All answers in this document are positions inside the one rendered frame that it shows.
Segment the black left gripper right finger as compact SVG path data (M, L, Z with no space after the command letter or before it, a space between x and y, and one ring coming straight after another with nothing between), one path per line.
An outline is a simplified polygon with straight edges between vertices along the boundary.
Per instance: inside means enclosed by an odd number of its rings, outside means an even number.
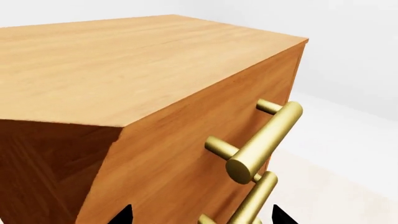
M273 224L298 224L291 216L284 212L278 205L273 205L272 209Z

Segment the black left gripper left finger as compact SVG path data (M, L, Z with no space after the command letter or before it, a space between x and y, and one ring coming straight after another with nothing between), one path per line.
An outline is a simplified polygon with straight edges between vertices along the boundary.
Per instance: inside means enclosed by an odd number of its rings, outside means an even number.
M132 224L133 223L132 205L126 205L118 214L116 214L108 224Z

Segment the wooden drawer front panel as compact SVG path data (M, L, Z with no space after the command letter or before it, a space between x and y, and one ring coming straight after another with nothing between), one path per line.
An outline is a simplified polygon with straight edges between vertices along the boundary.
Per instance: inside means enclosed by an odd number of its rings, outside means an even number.
M123 129L75 224L108 224L132 205L132 224L226 224L255 183L239 184L205 149L214 136L241 149L271 118L258 100L284 106L304 44L216 82Z

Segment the light wooden cabinet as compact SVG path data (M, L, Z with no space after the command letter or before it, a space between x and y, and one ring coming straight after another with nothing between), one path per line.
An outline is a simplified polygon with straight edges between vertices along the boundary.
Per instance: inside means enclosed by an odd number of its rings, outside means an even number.
M307 42L174 14L0 28L0 220L75 224L124 128Z

